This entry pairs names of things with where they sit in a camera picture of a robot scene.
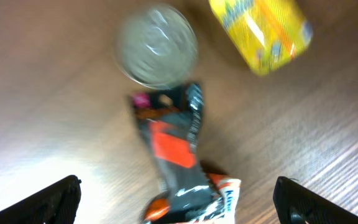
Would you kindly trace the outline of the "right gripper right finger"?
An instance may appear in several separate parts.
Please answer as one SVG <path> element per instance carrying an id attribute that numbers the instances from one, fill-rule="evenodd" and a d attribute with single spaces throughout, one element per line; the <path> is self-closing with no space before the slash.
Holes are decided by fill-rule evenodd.
<path id="1" fill-rule="evenodd" d="M 293 180 L 278 177 L 273 202 L 281 224 L 358 224 L 358 216 Z"/>

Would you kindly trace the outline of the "red snack packet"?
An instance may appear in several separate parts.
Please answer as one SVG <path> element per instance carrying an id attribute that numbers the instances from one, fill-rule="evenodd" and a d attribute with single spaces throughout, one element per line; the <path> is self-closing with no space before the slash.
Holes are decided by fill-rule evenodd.
<path id="1" fill-rule="evenodd" d="M 223 215 L 211 220 L 211 222 L 215 224 L 235 224 L 235 213 L 239 201 L 241 180 L 221 174 L 209 174 L 209 177 L 224 199 Z"/>

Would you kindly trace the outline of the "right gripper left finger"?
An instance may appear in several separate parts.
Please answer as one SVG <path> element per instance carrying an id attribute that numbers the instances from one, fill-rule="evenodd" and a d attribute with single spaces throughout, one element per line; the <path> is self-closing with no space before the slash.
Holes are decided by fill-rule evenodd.
<path id="1" fill-rule="evenodd" d="M 0 211 L 0 224 L 74 224 L 81 180 L 69 175 Z"/>

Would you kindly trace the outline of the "yellow plastic jar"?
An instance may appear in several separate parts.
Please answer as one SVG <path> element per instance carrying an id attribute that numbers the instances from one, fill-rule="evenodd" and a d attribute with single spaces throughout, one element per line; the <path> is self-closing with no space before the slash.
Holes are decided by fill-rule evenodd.
<path id="1" fill-rule="evenodd" d="M 236 49 L 264 76 L 301 55 L 312 26 L 294 0 L 209 0 L 211 10 Z"/>

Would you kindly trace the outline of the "silver tin can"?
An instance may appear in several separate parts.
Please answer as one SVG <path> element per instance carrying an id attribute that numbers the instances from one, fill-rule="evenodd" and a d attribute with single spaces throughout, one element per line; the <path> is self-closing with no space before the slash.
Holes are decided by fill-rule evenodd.
<path id="1" fill-rule="evenodd" d="M 154 4 L 127 17 L 114 44 L 114 61 L 131 80 L 156 90 L 185 83 L 198 58 L 198 41 L 186 17 Z"/>

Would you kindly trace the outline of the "black hex wrench packet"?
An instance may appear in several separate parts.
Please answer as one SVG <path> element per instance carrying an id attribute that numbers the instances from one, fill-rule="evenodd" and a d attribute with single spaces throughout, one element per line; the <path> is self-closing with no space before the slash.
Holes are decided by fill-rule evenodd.
<path id="1" fill-rule="evenodd" d="M 224 199 L 196 155 L 204 98 L 199 83 L 129 97 L 139 136 L 164 191 L 145 207 L 142 223 L 199 223 L 223 217 Z"/>

